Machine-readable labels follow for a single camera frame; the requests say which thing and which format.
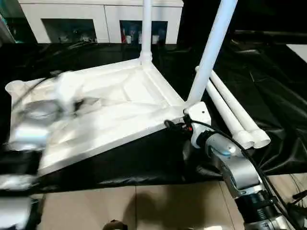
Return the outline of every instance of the white plastic stand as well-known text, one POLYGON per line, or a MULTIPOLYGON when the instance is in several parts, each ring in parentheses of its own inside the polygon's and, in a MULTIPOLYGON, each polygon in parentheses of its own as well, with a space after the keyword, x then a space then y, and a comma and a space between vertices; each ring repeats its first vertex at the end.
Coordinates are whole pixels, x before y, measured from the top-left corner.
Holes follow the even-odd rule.
MULTIPOLYGON (((57 84, 44 82, 23 101, 60 99, 67 108, 73 100, 88 101, 77 117, 54 124, 41 175, 159 131, 166 119, 177 123, 183 116, 185 102, 151 62, 151 0, 144 0, 143 14, 139 59, 64 73, 57 84)), ((12 102, 36 81, 10 82, 6 90, 12 102)))
POLYGON ((221 0, 205 50, 201 57, 199 70, 196 73, 188 101, 190 104, 199 102, 205 92, 207 82, 221 49, 225 34, 236 8, 237 0, 221 0))

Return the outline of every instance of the plastic pipe end cap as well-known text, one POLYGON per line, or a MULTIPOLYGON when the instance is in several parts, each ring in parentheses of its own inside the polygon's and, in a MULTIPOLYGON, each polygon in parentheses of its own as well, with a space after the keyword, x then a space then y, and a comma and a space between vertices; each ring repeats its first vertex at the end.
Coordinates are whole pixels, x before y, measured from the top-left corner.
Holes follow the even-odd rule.
POLYGON ((260 149, 271 142, 269 136, 262 129, 251 131, 250 134, 254 138, 254 148, 260 149))
POLYGON ((233 139, 237 141, 245 150, 254 146, 254 139, 247 131, 239 131, 233 135, 233 139))

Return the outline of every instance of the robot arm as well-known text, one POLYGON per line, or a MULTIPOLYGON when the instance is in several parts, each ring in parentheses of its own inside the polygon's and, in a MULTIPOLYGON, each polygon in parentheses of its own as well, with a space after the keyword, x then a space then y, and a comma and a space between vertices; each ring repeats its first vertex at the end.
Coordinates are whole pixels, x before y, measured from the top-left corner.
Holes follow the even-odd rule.
POLYGON ((191 144, 204 147, 205 153, 220 170, 231 196, 235 199, 246 230, 289 230, 287 221, 278 213, 274 198, 265 190, 253 164, 242 155, 241 149, 230 139, 212 131, 202 122, 203 102, 184 111, 193 128, 191 144))

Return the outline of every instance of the white cabinet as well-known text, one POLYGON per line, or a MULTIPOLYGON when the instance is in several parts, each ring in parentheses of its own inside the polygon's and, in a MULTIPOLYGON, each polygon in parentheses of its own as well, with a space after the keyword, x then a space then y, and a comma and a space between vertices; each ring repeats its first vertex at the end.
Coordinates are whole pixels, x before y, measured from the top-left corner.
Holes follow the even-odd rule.
MULTIPOLYGON (((111 43, 121 43, 123 36, 127 35, 135 36, 136 39, 141 38, 139 35, 142 32, 142 6, 106 6, 105 9, 111 43), (125 21, 130 22, 126 28, 124 28, 125 21)), ((181 10, 181 7, 153 7, 152 29, 155 30, 153 36, 159 36, 157 39, 165 40, 167 44, 176 44, 181 10)))
POLYGON ((21 4, 21 7, 38 43, 109 42, 103 5, 21 4))
MULTIPOLYGON (((143 0, 19 0, 38 43, 140 43, 143 0)), ((153 43, 176 44, 182 0, 153 0, 153 43)))

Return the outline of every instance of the glass cabinet door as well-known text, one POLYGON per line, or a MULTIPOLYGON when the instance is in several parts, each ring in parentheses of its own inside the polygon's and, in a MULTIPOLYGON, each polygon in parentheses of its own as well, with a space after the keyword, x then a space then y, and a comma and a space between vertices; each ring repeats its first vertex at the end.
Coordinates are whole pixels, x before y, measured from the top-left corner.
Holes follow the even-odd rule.
POLYGON ((92 19, 42 19, 52 43, 97 42, 92 19))
MULTIPOLYGON (((121 42, 127 44, 142 43, 142 21, 120 20, 121 42)), ((167 22, 152 21, 152 44, 165 44, 167 22)))

